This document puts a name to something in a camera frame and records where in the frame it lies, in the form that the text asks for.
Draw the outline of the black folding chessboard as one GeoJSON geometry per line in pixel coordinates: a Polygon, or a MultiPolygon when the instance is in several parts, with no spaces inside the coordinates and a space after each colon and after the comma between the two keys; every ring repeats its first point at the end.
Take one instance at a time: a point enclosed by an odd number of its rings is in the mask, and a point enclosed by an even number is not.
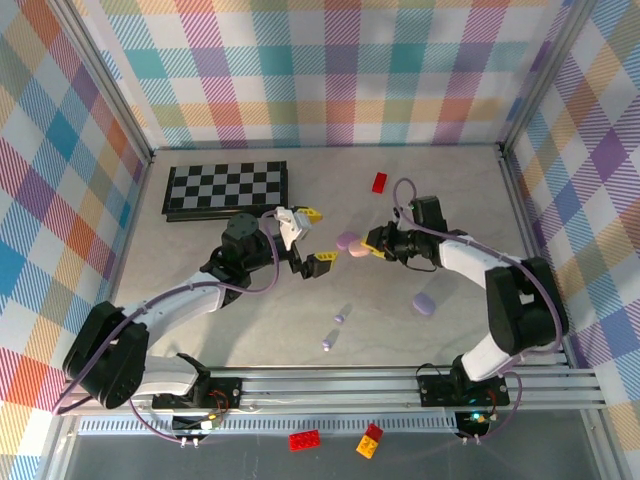
{"type": "Polygon", "coordinates": [[[170,169],[162,214],[168,222],[256,217],[288,205],[285,161],[177,166],[170,169]]]}

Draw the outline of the large red toy brick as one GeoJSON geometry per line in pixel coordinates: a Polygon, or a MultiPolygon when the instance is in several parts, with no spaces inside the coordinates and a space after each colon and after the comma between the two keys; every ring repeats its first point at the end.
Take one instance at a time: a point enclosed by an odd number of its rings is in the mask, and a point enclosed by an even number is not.
{"type": "Polygon", "coordinates": [[[299,452],[321,446],[321,437],[318,430],[293,433],[288,437],[288,440],[291,452],[299,452]]]}

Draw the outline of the aluminium side rail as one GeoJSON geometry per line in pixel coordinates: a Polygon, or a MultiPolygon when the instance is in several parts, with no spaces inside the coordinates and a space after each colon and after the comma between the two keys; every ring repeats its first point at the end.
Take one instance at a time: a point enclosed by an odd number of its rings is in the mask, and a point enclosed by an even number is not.
{"type": "MultiPolygon", "coordinates": [[[[513,155],[510,150],[504,147],[502,142],[498,142],[495,145],[495,152],[524,250],[528,256],[541,256],[541,248],[536,241],[531,217],[526,209],[525,198],[517,181],[513,155]]],[[[561,360],[555,361],[557,366],[576,367],[575,356],[571,345],[567,344],[567,337],[562,338],[558,347],[536,347],[536,350],[544,352],[546,357],[551,354],[560,356],[561,360]]]]}
{"type": "Polygon", "coordinates": [[[102,277],[100,286],[92,302],[93,305],[103,300],[114,301],[118,296],[142,204],[148,188],[149,177],[154,165],[157,163],[158,153],[159,150],[151,150],[150,156],[140,161],[140,165],[129,183],[127,195],[124,196],[122,209],[117,218],[118,231],[109,244],[109,255],[106,257],[104,271],[106,277],[102,277]]]}

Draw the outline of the aluminium front rail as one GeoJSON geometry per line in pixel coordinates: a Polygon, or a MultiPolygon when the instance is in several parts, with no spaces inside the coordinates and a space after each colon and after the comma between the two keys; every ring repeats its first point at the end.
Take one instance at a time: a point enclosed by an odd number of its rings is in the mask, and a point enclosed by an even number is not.
{"type": "MultiPolygon", "coordinates": [[[[590,370],[557,365],[524,366],[503,377],[510,404],[498,407],[422,407],[418,375],[446,374],[440,367],[359,368],[211,368],[204,377],[242,379],[240,405],[233,412],[246,413],[390,413],[437,409],[505,412],[517,406],[524,410],[601,409],[604,395],[590,370]]],[[[200,409],[155,410],[152,400],[160,394],[137,394],[132,399],[145,410],[197,413],[200,409]]],[[[64,407],[88,396],[76,387],[64,407]]],[[[85,411],[103,407],[91,399],[85,411]]]]}

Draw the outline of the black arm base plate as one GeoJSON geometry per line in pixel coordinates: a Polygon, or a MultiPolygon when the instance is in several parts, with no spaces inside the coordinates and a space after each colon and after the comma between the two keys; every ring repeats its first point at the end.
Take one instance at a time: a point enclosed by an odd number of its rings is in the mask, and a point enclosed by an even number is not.
{"type": "Polygon", "coordinates": [[[237,409],[242,394],[242,379],[238,377],[203,377],[186,394],[160,394],[152,400],[155,410],[237,409]]]}
{"type": "Polygon", "coordinates": [[[504,378],[470,380],[460,368],[417,377],[422,407],[502,407],[510,404],[504,378]]]}

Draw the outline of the aluminium frame post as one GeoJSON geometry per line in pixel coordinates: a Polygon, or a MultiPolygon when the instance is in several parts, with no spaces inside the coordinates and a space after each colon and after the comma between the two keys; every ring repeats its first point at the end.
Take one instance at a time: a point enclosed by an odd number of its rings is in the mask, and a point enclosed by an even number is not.
{"type": "Polygon", "coordinates": [[[497,149],[502,159],[506,160],[513,152],[519,137],[540,106],[597,1],[562,1],[558,14],[547,30],[547,36],[536,52],[532,64],[533,71],[527,73],[523,90],[512,105],[507,123],[500,133],[497,149]]]}
{"type": "Polygon", "coordinates": [[[73,0],[46,0],[46,2],[69,36],[70,42],[81,57],[98,90],[105,97],[107,105],[121,124],[134,150],[146,164],[151,164],[154,158],[151,144],[138,125],[133,111],[111,75],[73,0]]]}

